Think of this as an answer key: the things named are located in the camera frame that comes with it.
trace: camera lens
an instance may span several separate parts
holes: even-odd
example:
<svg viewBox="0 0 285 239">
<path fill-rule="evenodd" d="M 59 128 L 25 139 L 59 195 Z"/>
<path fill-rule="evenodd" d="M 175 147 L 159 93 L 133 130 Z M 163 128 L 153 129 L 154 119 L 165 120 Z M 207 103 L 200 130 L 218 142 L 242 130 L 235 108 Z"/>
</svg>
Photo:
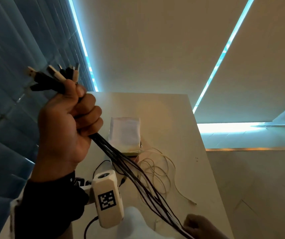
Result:
<svg viewBox="0 0 285 239">
<path fill-rule="evenodd" d="M 102 175 L 99 175 L 98 178 L 104 178 L 104 177 L 108 176 L 109 174 L 110 174 L 110 173 L 104 173 L 104 174 L 102 174 Z"/>
</svg>

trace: tabletop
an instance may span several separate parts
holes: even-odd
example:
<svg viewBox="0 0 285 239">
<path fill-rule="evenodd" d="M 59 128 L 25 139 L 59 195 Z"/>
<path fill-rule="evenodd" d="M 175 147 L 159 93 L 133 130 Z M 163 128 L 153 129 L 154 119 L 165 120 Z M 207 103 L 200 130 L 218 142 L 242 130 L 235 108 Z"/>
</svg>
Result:
<svg viewBox="0 0 285 239">
<path fill-rule="evenodd" d="M 226 236 L 233 238 L 228 217 L 213 176 L 209 160 L 197 127 L 187 95 L 90 92 L 96 97 L 96 105 L 102 108 L 104 125 L 99 133 L 108 138 L 111 117 L 140 118 L 141 140 L 159 149 L 175 165 L 170 164 L 171 189 L 167 202 L 180 222 L 188 213 L 207 217 Z M 76 176 L 92 180 L 95 168 L 107 159 L 104 152 L 92 142 L 89 152 L 77 169 Z M 110 169 L 105 162 L 100 168 Z M 141 201 L 137 189 L 130 180 L 119 188 L 124 207 L 140 210 L 147 224 L 163 236 L 182 238 Z M 83 216 L 73 222 L 74 238 L 83 238 L 86 225 L 97 216 L 95 205 L 85 206 Z M 103 229 L 95 221 L 88 229 L 88 238 L 116 238 L 117 227 Z"/>
</svg>

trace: white package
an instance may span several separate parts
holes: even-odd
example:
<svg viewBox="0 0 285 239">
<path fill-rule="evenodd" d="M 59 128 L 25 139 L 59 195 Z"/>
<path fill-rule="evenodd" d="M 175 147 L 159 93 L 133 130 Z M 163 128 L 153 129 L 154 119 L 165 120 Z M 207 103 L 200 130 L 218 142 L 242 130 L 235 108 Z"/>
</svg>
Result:
<svg viewBox="0 0 285 239">
<path fill-rule="evenodd" d="M 108 141 L 122 153 L 140 150 L 140 118 L 112 117 Z"/>
</svg>

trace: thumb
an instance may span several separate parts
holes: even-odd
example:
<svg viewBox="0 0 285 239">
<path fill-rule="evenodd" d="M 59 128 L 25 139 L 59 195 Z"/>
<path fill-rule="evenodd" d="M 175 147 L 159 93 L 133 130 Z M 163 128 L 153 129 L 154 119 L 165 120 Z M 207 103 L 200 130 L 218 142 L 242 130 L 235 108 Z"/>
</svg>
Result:
<svg viewBox="0 0 285 239">
<path fill-rule="evenodd" d="M 189 226 L 184 226 L 183 229 L 189 234 L 191 235 L 193 238 L 200 238 L 200 231 L 197 228 L 192 228 Z"/>
<path fill-rule="evenodd" d="M 65 94 L 61 96 L 59 103 L 60 107 L 67 112 L 72 111 L 74 106 L 78 103 L 78 93 L 76 91 L 76 84 L 74 81 L 66 79 L 63 82 L 65 86 Z"/>
</svg>

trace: qr code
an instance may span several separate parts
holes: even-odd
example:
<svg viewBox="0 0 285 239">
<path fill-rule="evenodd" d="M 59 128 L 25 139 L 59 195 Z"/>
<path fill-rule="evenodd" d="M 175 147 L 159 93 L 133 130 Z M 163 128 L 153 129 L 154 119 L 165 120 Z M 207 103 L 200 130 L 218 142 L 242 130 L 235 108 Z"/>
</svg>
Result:
<svg viewBox="0 0 285 239">
<path fill-rule="evenodd" d="M 112 190 L 103 193 L 101 195 L 98 195 L 98 200 L 99 200 L 100 210 L 102 211 L 116 205 L 114 192 Z"/>
</svg>

